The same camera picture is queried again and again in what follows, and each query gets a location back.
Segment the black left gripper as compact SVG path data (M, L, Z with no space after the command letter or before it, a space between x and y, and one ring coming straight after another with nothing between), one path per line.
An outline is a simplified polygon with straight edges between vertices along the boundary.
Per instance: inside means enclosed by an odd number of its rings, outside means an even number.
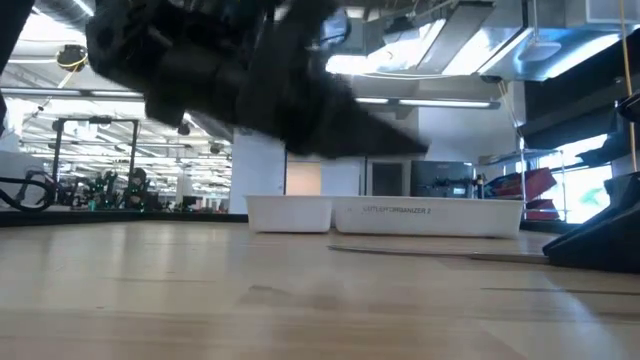
M311 47L333 0L100 0L86 24L89 62L143 95L146 115L186 110L284 141L284 93L321 71Z

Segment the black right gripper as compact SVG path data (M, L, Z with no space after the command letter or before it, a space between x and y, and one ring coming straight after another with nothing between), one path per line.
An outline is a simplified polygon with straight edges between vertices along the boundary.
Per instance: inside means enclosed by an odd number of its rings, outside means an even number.
M640 273L640 172L604 182L605 211L543 247L551 265Z

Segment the white cutlery organizer tray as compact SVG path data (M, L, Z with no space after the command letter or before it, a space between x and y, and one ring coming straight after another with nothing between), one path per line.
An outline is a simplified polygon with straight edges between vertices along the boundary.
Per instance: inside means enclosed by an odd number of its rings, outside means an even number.
M384 196L247 195L249 227L262 233L514 238L516 200Z

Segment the iridescent rainbow knife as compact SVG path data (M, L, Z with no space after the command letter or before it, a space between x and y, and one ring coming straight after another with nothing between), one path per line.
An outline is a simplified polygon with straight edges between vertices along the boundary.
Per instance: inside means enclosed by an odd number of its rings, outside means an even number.
M437 252L437 251L422 251L422 250L366 248L366 247L354 247L354 246L343 246L343 245L329 245L328 249L332 251L378 254L378 255L465 258L470 260L490 261L490 262L550 265L550 261L546 256L535 255L535 254Z

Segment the red storage bin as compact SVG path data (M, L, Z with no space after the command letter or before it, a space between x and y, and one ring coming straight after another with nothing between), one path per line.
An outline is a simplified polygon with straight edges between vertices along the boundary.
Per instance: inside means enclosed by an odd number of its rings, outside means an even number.
M484 186L484 195L486 198L525 198L531 201L556 184L550 169L540 168L495 178Z

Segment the black computer monitor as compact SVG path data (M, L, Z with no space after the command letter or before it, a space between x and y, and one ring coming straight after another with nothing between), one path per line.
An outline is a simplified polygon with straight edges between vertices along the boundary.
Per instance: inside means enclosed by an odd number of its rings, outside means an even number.
M412 161L411 197L471 198L474 168L471 163Z

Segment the black hanging panel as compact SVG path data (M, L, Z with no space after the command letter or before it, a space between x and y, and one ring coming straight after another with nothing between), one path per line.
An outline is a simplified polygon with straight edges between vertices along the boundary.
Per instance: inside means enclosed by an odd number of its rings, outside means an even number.
M613 130L614 102L628 95L626 70L640 91L640 36L629 36L627 47L624 54L617 42L557 77L525 82L526 145L554 149Z

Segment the black ceiling device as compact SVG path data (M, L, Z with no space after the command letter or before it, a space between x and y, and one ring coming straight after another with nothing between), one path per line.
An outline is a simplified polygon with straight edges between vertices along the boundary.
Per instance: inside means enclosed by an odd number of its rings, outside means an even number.
M67 44L56 54L56 64L68 72L80 72L88 64L88 51L83 45Z

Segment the background robot station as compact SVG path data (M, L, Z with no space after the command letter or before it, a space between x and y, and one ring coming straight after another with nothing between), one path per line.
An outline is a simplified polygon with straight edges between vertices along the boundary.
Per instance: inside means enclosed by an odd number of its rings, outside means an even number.
M133 170L131 179L114 170L97 173L93 178L61 178L56 189L55 204L89 211L150 212L163 209L159 194L151 189L147 172L139 167Z

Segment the long ceiling light bar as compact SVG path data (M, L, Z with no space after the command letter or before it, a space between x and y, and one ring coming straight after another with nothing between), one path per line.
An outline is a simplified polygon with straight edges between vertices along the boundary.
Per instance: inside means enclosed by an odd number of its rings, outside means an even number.
M99 90L77 88L28 88L28 87L0 87L0 92L14 98L56 98L56 99L93 99L97 101L142 101L143 95L126 90ZM367 105L411 106L411 107L440 107L495 110L501 107L498 101L465 101L440 99L398 99L361 97L357 102Z

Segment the black gantry frame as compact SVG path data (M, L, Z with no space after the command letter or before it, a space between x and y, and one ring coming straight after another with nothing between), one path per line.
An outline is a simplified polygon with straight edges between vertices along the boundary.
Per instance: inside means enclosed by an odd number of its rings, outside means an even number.
M107 125L107 124L119 124L119 123L131 123L132 124L132 138L130 142L125 142L124 145L129 147L129 170L127 175L127 186L129 188L133 184L132 177L134 175L135 168L135 157L138 143L138 135L140 130L140 120L134 118L113 118L108 116L89 116L89 117L59 117L54 122L54 130L56 131L56 138L54 142L54 155L53 155L53 164L52 164L52 172L51 175L54 178L54 182L58 183L59 181L59 163L60 159L63 160L73 160L73 161L88 161L88 160L99 160L103 162L111 162L115 163L117 160L123 159L123 156L117 157L116 155L105 155L105 154L62 154L62 135L67 122L87 122L89 125Z

